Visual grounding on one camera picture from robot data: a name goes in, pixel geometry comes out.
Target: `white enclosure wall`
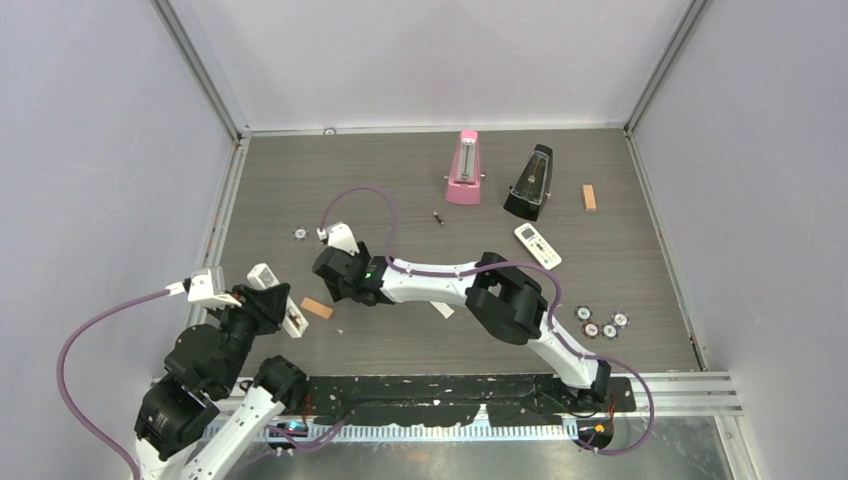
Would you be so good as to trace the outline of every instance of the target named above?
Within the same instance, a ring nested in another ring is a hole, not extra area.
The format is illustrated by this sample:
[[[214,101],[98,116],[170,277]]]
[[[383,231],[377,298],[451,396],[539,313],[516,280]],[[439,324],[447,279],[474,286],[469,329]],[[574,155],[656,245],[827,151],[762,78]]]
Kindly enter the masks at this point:
[[[129,470],[62,404],[62,342],[106,308],[199,263],[230,140],[148,1],[4,2],[0,16],[0,381],[9,479],[122,479]],[[131,447],[185,299],[94,327],[71,393]]]
[[[689,0],[190,0],[253,131],[623,124]]]
[[[716,0],[636,130],[768,479],[848,471],[846,19],[846,2]]]

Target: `gray wood-grain floor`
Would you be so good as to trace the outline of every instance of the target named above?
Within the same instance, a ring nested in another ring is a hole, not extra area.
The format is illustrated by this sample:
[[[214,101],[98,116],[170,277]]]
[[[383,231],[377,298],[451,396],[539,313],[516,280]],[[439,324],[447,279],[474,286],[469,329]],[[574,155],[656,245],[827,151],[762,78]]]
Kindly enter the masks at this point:
[[[292,286],[335,308],[331,320],[306,313],[301,339],[285,333],[257,339],[245,364],[252,375],[266,357],[281,354],[311,375],[482,374],[549,372],[526,347],[490,337],[465,307],[444,319],[429,303],[365,307],[333,304],[311,273],[321,251],[315,227],[341,190],[374,184],[387,189],[400,212],[393,254],[419,263],[476,261],[484,250],[533,261],[513,237],[524,223],[503,210],[509,186],[536,143],[554,151],[552,197],[537,228],[562,255],[553,270],[564,288],[560,323],[597,352],[648,372],[696,368],[677,300],[651,224],[634,166],[619,130],[482,132],[483,202],[445,202],[444,175],[456,133],[289,136],[254,138],[229,225],[222,265],[228,284],[241,283],[256,263],[268,263]],[[598,210],[583,210],[581,185],[593,184]],[[432,216],[438,210],[446,225]],[[345,221],[372,255],[383,253],[388,208],[377,195],[342,200],[329,223]],[[292,232],[306,227],[306,241]],[[553,299],[553,287],[532,272]],[[632,325],[614,341],[588,340],[574,318],[588,305],[599,322],[615,310]]]

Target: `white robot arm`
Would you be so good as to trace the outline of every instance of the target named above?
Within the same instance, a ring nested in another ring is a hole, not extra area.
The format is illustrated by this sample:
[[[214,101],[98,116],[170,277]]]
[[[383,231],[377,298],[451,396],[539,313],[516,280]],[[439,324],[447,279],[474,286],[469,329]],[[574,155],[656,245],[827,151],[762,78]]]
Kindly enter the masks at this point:
[[[262,387],[251,387],[242,404],[212,440],[189,462],[197,443],[165,460],[149,438],[136,439],[143,480],[221,480],[251,442],[285,405]]]
[[[193,458],[205,428],[227,398],[254,339],[281,328],[299,337],[308,325],[267,265],[257,265],[248,280],[224,291],[220,267],[194,272],[174,292],[185,290],[190,303],[219,320],[189,327],[165,357],[168,374],[148,390],[136,418],[136,454],[144,480],[220,480],[257,434],[286,407],[302,405],[306,374],[283,358],[266,359],[244,401],[221,430]]]
[[[402,270],[397,271],[385,257],[371,257],[365,244],[357,242],[343,223],[319,231],[319,238],[328,248],[319,255],[312,271],[324,279],[333,300],[351,298],[369,306],[409,301],[465,305],[492,336],[506,343],[527,345],[551,365],[567,386],[603,401],[609,365],[577,356],[563,347],[555,333],[578,354],[592,353],[556,319],[551,319],[551,327],[544,321],[547,301],[541,296],[538,283],[515,267],[460,275],[505,261],[503,257],[487,252],[478,262],[459,265],[413,264],[394,259]],[[495,286],[500,287],[497,295],[489,291]]]

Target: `wooden block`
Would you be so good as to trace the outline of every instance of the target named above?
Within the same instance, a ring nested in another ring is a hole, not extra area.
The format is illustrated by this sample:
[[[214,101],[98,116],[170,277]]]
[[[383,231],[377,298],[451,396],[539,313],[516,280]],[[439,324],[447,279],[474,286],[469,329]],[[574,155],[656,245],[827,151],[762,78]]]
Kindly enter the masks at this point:
[[[300,302],[300,308],[312,312],[315,315],[318,315],[319,317],[325,318],[327,320],[329,320],[330,317],[333,315],[332,308],[326,305],[322,305],[309,297],[304,298],[303,301]]]
[[[595,189],[591,185],[583,185],[583,205],[587,212],[594,212],[597,208],[595,205]]]

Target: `cable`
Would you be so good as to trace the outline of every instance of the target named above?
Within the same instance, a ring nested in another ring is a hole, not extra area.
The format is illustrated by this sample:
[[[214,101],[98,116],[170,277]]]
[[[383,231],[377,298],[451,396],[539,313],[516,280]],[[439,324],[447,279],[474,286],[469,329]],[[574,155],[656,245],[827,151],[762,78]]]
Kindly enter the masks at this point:
[[[612,402],[610,402],[610,408],[607,410],[607,415],[610,417],[610,428],[615,430],[615,395],[612,395]]]
[[[371,192],[374,192],[374,193],[380,195],[381,197],[383,197],[383,199],[389,205],[389,214],[391,216],[391,224],[389,225],[389,234],[386,236],[386,246],[385,246],[386,255],[385,256],[386,256],[386,260],[387,260],[386,264],[391,269],[393,269],[397,272],[406,273],[406,274],[409,274],[409,275],[420,275],[422,277],[431,277],[431,278],[454,278],[454,277],[456,277],[457,274],[454,273],[454,272],[427,272],[427,271],[422,271],[422,270],[406,270],[405,268],[402,268],[398,265],[395,265],[394,258],[391,256],[391,247],[392,247],[392,240],[394,239],[394,236],[395,236],[395,230],[397,229],[397,208],[395,206],[394,201],[389,196],[389,194],[380,187],[370,186],[370,185],[362,185],[362,186],[358,186],[358,187],[349,188],[347,190],[342,191],[338,195],[336,195],[330,201],[330,204],[327,205],[327,208],[324,210],[324,213],[321,216],[321,223],[319,225],[319,228],[321,230],[325,229],[325,225],[326,225],[326,222],[327,222],[327,216],[330,214],[330,210],[332,210],[333,206],[339,200],[341,200],[343,197],[345,197],[349,193],[353,193],[353,192],[360,191],[360,190],[368,190],[368,191],[371,191]],[[560,284],[559,280],[556,277],[554,277],[549,271],[545,270],[544,268],[542,268],[539,265],[533,265],[531,263],[523,263],[523,262],[493,263],[491,265],[484,265],[482,267],[472,268],[471,270],[459,272],[458,275],[460,277],[467,277],[467,276],[470,276],[470,275],[477,275],[478,273],[488,272],[489,270],[496,270],[496,269],[499,269],[499,268],[506,268],[506,267],[529,268],[531,270],[536,270],[537,272],[542,273],[543,275],[548,277],[550,279],[551,283],[553,283],[554,291],[555,291],[554,301],[550,305],[550,309],[548,309],[548,315],[545,317],[545,322],[548,326],[548,329],[551,331],[551,333],[553,333],[554,337],[557,339],[557,341],[559,341],[559,343],[563,346],[563,348],[565,348],[568,351],[568,353],[574,355],[575,357],[577,357],[579,359],[601,360],[601,361],[605,361],[607,363],[611,363],[613,365],[617,365],[617,366],[623,368],[624,370],[627,370],[630,374],[632,374],[636,378],[636,380],[638,380],[639,383],[642,384],[642,388],[644,388],[644,390],[645,390],[645,395],[648,397],[648,410],[649,410],[648,427],[645,430],[645,433],[639,438],[639,440],[637,440],[633,445],[631,445],[627,448],[620,449],[620,450],[601,450],[598,453],[601,454],[601,455],[607,455],[607,456],[622,455],[622,454],[625,454],[625,453],[632,452],[633,450],[642,446],[642,444],[645,443],[648,440],[648,438],[650,437],[651,432],[654,429],[654,421],[656,419],[656,409],[654,407],[654,397],[653,397],[653,394],[651,394],[650,388],[648,388],[648,383],[645,381],[644,378],[642,378],[641,375],[639,375],[639,372],[637,372],[635,369],[633,369],[633,367],[627,365],[626,363],[622,362],[621,360],[618,360],[618,359],[615,359],[615,358],[612,358],[612,357],[609,357],[609,356],[606,356],[606,355],[601,355],[601,354],[589,354],[589,353],[578,352],[571,345],[569,345],[568,342],[565,340],[565,338],[559,333],[559,331],[556,328],[554,328],[554,322],[553,322],[554,321],[554,310],[556,309],[557,305],[560,304],[560,300],[562,299],[562,284]],[[582,440],[578,440],[578,443],[581,446],[583,446],[584,448],[592,450],[592,447],[589,446],[587,443],[583,442]]]
[[[303,409],[303,413],[300,415],[300,419],[303,420],[303,423],[306,423],[306,417],[312,415],[312,392],[306,394],[306,397],[303,399],[303,402],[306,404],[306,408]]]
[[[592,440],[594,440],[594,439],[595,439],[595,436],[596,436],[596,435],[597,435],[597,432],[592,432],[592,436],[591,436],[591,437],[589,437],[589,440],[587,440],[587,441],[586,441],[586,444],[587,444],[587,445],[591,444],[591,443],[592,443]]]
[[[276,434],[282,435],[282,437],[285,438],[286,441],[289,442],[294,448],[296,448],[298,452],[313,453],[329,445],[333,441],[333,439],[336,438],[336,435],[338,435],[339,432],[342,431],[343,426],[343,422],[338,422],[337,424],[333,425],[332,428],[322,433],[318,436],[318,438],[312,440],[309,443],[298,442],[294,439],[294,437],[289,435],[289,433],[285,431],[285,429],[277,427],[276,425],[266,425],[265,428]]]
[[[62,350],[59,351],[59,359],[56,361],[56,385],[59,387],[59,395],[62,396],[62,401],[65,402],[65,406],[68,407],[68,410],[76,417],[76,419],[82,424],[83,427],[86,428],[89,432],[91,432],[95,437],[97,437],[101,442],[105,443],[106,446],[115,451],[121,458],[127,463],[127,466],[130,467],[130,471],[132,471],[133,479],[140,480],[141,472],[138,469],[138,465],[136,465],[135,460],[132,458],[132,455],[129,454],[123,447],[121,447],[118,442],[112,440],[109,435],[106,435],[103,430],[97,428],[88,417],[82,413],[82,410],[79,409],[77,404],[74,402],[74,399],[71,398],[70,392],[68,392],[68,385],[65,382],[65,360],[68,358],[68,352],[71,350],[71,346],[74,342],[79,338],[80,335],[83,334],[86,330],[93,327],[95,324],[105,320],[111,315],[120,312],[121,310],[126,310],[130,307],[134,307],[136,305],[140,305],[144,302],[149,302],[150,300],[167,296],[171,293],[170,290],[160,290],[156,293],[151,293],[150,295],[145,295],[143,297],[136,298],[135,300],[130,300],[129,302],[122,303],[117,307],[112,307],[109,310],[106,310],[103,313],[98,314],[91,320],[85,322],[80,325],[79,328],[74,330],[74,333],[65,340],[65,344],[62,345]]]
[[[561,408],[561,409],[565,410],[565,413],[567,413],[567,414],[571,415],[571,416],[572,416],[572,417],[574,417],[574,418],[579,418],[579,419],[585,420],[585,419],[587,419],[587,418],[592,418],[592,417],[594,417],[595,415],[597,415],[597,414],[600,412],[600,410],[599,410],[599,409],[597,408],[597,406],[596,406],[596,407],[595,407],[595,411],[594,411],[594,412],[592,412],[592,413],[589,413],[589,414],[579,414],[579,413],[575,413],[575,412],[574,412],[574,411],[573,411],[570,407],[563,405],[562,403],[560,403],[560,402],[559,402],[559,400],[557,400],[557,399],[555,399],[554,397],[552,397],[552,396],[548,395],[547,393],[545,393],[545,392],[539,392],[539,393],[541,393],[542,395],[544,395],[544,396],[548,397],[548,398],[549,398],[552,402],[554,402],[555,404],[557,404],[557,405],[559,406],[559,408]]]

